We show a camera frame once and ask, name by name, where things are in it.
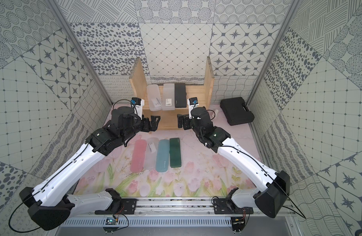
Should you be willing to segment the black pencil case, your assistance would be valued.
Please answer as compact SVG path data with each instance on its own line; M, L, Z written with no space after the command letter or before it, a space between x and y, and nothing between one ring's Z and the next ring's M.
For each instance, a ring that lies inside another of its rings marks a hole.
M175 108L186 108L186 84L177 83L175 84Z

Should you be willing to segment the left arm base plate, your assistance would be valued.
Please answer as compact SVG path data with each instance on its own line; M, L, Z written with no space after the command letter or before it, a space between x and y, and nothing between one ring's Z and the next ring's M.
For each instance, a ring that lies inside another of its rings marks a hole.
M106 210L96 210L96 215L114 215L114 214L134 214L137 204L137 199L121 199L113 200L111 205Z

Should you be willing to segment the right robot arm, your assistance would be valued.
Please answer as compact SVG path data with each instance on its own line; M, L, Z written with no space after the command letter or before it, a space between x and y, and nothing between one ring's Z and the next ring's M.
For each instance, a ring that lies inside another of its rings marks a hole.
M230 161L253 183L249 189L234 187L225 198L212 198L216 214L250 215L254 208L275 218L290 201L290 176L276 171L246 151L235 140L242 125L230 126L222 118L211 118L205 107L192 107L187 115L177 115L179 128L192 130L202 145Z

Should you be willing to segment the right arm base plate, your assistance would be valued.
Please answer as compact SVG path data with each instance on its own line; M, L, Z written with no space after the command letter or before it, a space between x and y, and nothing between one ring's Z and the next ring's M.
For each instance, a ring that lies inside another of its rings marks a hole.
M214 214L253 214L252 207L237 207L231 200L225 198L212 197L211 203L213 205Z

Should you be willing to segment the pink pencil case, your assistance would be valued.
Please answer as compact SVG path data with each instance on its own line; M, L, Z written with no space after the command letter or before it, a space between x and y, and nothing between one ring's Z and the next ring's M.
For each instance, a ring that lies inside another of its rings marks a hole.
M130 166L132 173L140 173L144 169L146 146L146 140L137 140L135 142Z

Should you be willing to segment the clear pencil case with label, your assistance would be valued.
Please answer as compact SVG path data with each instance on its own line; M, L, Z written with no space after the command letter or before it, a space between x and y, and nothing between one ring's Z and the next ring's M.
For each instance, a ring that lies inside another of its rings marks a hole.
M156 157L158 151L158 138L149 138L146 141L146 151L144 158L144 170L154 170L156 167Z

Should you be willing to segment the dark green pencil case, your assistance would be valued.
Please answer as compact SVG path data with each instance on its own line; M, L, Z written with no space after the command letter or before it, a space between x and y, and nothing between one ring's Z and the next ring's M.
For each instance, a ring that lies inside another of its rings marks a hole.
M179 138L170 139L170 166L171 168L181 167L181 142Z

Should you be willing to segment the light blue pencil case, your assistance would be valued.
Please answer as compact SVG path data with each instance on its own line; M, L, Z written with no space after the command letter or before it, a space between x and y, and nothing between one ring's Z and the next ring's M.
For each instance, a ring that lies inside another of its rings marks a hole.
M168 171L170 162L170 141L162 139L159 141L155 169L159 173Z

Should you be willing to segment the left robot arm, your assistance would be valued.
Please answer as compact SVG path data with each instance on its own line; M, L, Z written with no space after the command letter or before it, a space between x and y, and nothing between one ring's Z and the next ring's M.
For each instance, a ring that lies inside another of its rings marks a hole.
M40 229L55 229L68 218L88 212L115 216L123 211L122 198L113 188L84 196L67 192L114 149L127 146L137 133L157 130L160 116L145 118L142 111L140 105L112 110L111 120L91 133L80 149L47 180L20 192L19 197L27 206L28 215Z

